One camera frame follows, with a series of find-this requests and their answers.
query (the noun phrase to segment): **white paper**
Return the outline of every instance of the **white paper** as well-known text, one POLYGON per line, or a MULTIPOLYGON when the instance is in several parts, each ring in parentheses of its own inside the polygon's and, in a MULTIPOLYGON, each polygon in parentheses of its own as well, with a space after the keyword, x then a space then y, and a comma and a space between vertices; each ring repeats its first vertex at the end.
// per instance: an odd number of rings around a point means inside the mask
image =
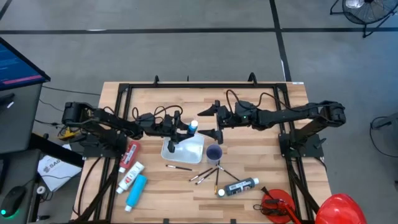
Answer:
MULTIPOLYGON (((62 147, 71 150, 69 144, 65 144, 62 147)), ((44 156, 43 159, 39 161, 39 166, 37 167, 37 172, 42 176, 45 184, 52 192, 58 190, 62 185, 70 180, 70 177, 73 177, 80 171, 80 167, 62 162, 61 160, 51 156, 44 156), (54 177, 46 177, 46 175, 59 178, 69 176, 69 178, 56 179, 54 177)))

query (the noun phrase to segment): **computer mouse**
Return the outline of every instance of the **computer mouse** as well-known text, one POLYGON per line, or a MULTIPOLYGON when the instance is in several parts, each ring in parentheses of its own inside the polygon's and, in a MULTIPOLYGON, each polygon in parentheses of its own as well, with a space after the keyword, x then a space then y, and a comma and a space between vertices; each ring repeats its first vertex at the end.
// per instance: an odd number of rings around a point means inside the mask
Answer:
POLYGON ((26 188, 23 186, 13 187, 1 203, 0 213, 3 217, 10 217, 15 214, 24 199, 26 188))

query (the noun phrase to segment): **white tube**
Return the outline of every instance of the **white tube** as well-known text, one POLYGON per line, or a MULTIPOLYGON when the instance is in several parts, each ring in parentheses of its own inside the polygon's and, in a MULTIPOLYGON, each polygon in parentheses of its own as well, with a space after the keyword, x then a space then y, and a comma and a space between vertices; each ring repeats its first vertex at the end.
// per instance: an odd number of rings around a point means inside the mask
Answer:
POLYGON ((118 189, 116 189, 116 192, 121 194, 123 191, 127 190, 131 184, 134 182, 136 179, 137 175, 144 169, 145 167, 139 163, 136 162, 134 166, 127 172, 127 174, 123 177, 123 179, 119 183, 118 189))

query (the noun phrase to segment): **fan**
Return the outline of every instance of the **fan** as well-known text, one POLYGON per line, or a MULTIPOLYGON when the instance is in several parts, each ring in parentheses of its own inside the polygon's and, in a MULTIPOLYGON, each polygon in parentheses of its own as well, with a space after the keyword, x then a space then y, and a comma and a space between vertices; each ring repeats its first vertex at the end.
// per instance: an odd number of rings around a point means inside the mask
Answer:
POLYGON ((398 6, 398 0, 341 0, 343 12, 333 12, 332 9, 339 0, 330 8, 330 14, 344 14, 347 19, 355 24, 363 25, 363 38, 371 35, 390 18, 398 6), (380 22, 376 28, 366 33, 368 24, 380 22))

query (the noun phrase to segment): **paint bottle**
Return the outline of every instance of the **paint bottle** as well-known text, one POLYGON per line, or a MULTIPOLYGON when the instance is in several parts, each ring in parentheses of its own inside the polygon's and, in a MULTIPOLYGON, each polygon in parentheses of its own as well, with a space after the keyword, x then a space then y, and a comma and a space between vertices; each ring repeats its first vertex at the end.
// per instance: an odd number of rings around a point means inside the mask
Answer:
POLYGON ((119 172, 124 173, 126 169, 130 169, 139 149, 140 144, 137 141, 131 141, 129 143, 127 151, 124 153, 123 158, 120 160, 119 172))
POLYGON ((132 186, 132 189, 130 191, 130 194, 128 198, 126 199, 126 208, 124 210, 126 212, 131 212, 131 209, 137 205, 137 202, 139 200, 139 197, 144 190, 145 184, 147 183, 147 178, 143 175, 138 175, 136 182, 132 186))
POLYGON ((136 162, 134 166, 127 172, 127 174, 123 177, 123 179, 119 183, 118 189, 116 189, 116 192, 121 194, 123 191, 127 190, 130 185, 134 182, 138 174, 144 169, 145 167, 139 163, 136 162))
POLYGON ((218 196, 222 197, 224 195, 231 196, 240 192, 243 192, 245 190, 252 189, 256 184, 259 183, 258 178, 247 178, 244 180, 240 180, 238 182, 235 182, 233 184, 228 184, 224 187, 224 189, 219 189, 218 190, 218 196))
POLYGON ((197 129, 198 129, 198 125, 199 125, 199 123, 198 123, 197 120, 191 121, 191 123, 190 123, 189 126, 188 126, 187 133, 188 133, 188 134, 195 134, 195 132, 196 132, 197 129))

